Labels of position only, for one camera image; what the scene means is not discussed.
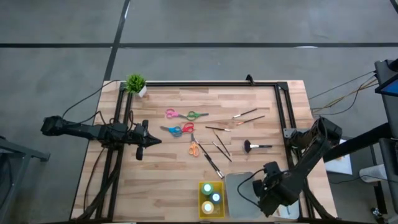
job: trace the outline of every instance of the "wooden tabletop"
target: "wooden tabletop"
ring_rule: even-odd
[[[301,80],[287,81],[294,115],[298,128],[310,128],[313,118]],[[108,121],[114,115],[118,98],[119,83],[112,83],[103,88],[98,110]],[[287,108],[282,93],[282,103],[289,127]],[[284,143],[279,123],[278,109],[274,89],[271,87],[149,87],[143,98],[135,96],[132,102],[134,122],[149,120],[149,132],[162,140],[162,144],[144,150],[144,158],[135,158],[136,146],[125,145],[123,164],[119,179],[118,196],[114,211],[114,221],[120,222],[197,222],[198,218],[198,183],[201,181],[219,181],[220,178],[203,156],[193,157],[188,153],[190,134],[179,138],[163,131],[159,126],[183,126],[182,118],[167,119],[165,110],[174,108],[181,114],[189,111],[209,113],[194,121],[194,135],[203,145],[213,162],[227,175],[235,172],[254,172],[265,163],[276,161],[281,170],[287,169]],[[236,120],[231,118],[253,108],[257,111]],[[246,119],[265,115],[265,118],[237,126]],[[231,132],[217,131],[228,151],[229,162],[212,141],[219,144],[213,131],[205,126],[231,129]],[[272,148],[243,151],[243,142],[248,139],[252,144],[271,144]],[[102,150],[99,142],[91,141],[88,146],[82,170],[72,218],[83,213],[83,197],[93,164]],[[92,201],[100,189],[106,152],[99,160],[90,185],[88,201]],[[255,176],[260,179],[263,174]],[[328,177],[323,161],[320,161],[308,176],[310,188],[319,202],[332,215],[336,216],[335,204],[331,194]],[[104,214],[108,211],[108,199],[104,203]],[[276,218],[261,216],[258,220],[273,221]],[[228,206],[226,218],[212,221],[234,221],[229,219]]]

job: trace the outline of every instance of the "orange scissors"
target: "orange scissors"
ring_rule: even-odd
[[[199,147],[197,143],[195,142],[195,138],[193,137],[193,134],[191,134],[191,146],[189,147],[189,154],[193,155],[195,157],[199,156]]]

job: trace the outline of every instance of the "white pot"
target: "white pot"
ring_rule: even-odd
[[[144,87],[140,90],[140,92],[138,93],[139,97],[143,97],[145,95],[145,93],[147,92],[147,86],[144,85]]]

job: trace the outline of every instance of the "black metal frame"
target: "black metal frame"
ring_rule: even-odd
[[[281,133],[282,133],[282,137],[284,139],[284,144],[285,144],[286,137],[283,134],[283,129],[287,128],[287,125],[286,125],[286,120],[285,120],[285,116],[284,116],[284,109],[282,106],[282,98],[280,96],[281,90],[283,91],[283,93],[285,95],[287,113],[288,113],[289,121],[290,121],[290,127],[296,128],[294,112],[293,112],[293,107],[292,107],[292,102],[290,99],[289,87],[288,87],[287,82],[254,82],[250,75],[247,76],[246,80],[248,80],[248,81],[241,81],[241,82],[218,82],[218,81],[215,81],[215,82],[147,82],[147,86],[149,86],[149,87],[151,87],[151,86],[268,86],[268,87],[272,87],[275,91],[275,98],[276,98],[276,102],[277,102],[278,114],[279,114],[279,119],[280,119]],[[121,104],[123,101],[124,92],[125,92],[125,86],[124,86],[124,83],[121,83],[121,86],[119,87],[118,100],[116,102],[114,122],[119,121]],[[127,102],[126,102],[126,109],[125,109],[124,114],[129,113],[131,104],[132,104],[132,95],[128,94]],[[127,124],[127,122],[128,122],[128,116],[124,116],[123,123]],[[91,214],[88,214],[88,215],[85,215],[84,217],[79,217],[78,219],[71,219],[70,220],[71,222],[73,222],[73,223],[88,223],[88,222],[96,223],[96,222],[111,222],[113,220],[114,207],[115,207],[116,197],[117,197],[117,192],[118,192],[119,175],[120,175],[120,171],[121,171],[121,162],[122,162],[122,158],[123,158],[123,150],[124,150],[124,145],[119,145],[119,146],[111,147],[108,149],[108,153],[106,155],[106,161],[105,161],[105,165],[104,165],[101,188],[98,192],[98,195],[95,197],[95,199],[89,206],[89,207],[96,208],[95,218],[90,219]],[[114,169],[109,174],[112,157],[113,157],[113,154],[115,151],[118,152],[117,158],[116,158],[116,163],[115,163]],[[285,145],[285,152],[286,152],[286,159],[287,159],[288,167],[289,167],[289,169],[291,169],[294,166],[292,152],[290,151],[289,148],[286,147],[286,145]],[[102,216],[104,196],[105,196],[106,192],[109,190],[111,185],[112,185],[112,190],[111,190],[111,195],[110,195],[110,200],[109,200],[108,214],[104,218]],[[313,207],[310,204],[309,199],[307,197],[306,197],[306,204],[307,204],[307,209],[308,209],[308,216],[310,218],[315,218],[314,213],[313,213]],[[302,218],[301,206],[299,209],[300,209],[300,217]]]

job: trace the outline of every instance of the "gray floor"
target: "gray floor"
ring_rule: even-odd
[[[0,42],[112,42],[122,6],[122,0],[1,0]],[[129,7],[121,42],[393,42],[398,36],[397,20],[389,1],[382,0],[137,0]],[[139,72],[149,80],[242,80],[250,73],[258,80],[304,80],[308,96],[313,96],[374,70],[376,60],[396,58],[397,50],[119,49],[111,79]],[[45,116],[62,114],[101,85],[110,51],[0,49],[0,134],[52,153],[48,163],[30,165],[11,223],[68,219],[87,141],[46,137],[40,127]],[[310,104],[323,106],[366,79]],[[98,97],[71,110],[67,119],[89,117]],[[324,112],[343,110],[352,100]],[[386,122],[381,97],[372,89],[362,91],[349,111],[329,118],[343,128],[345,136]],[[356,152],[352,161],[356,172],[371,166],[370,152]],[[330,174],[330,180],[356,176]],[[369,213],[376,205],[372,185],[356,181],[331,184],[331,189],[339,217],[374,222]]]

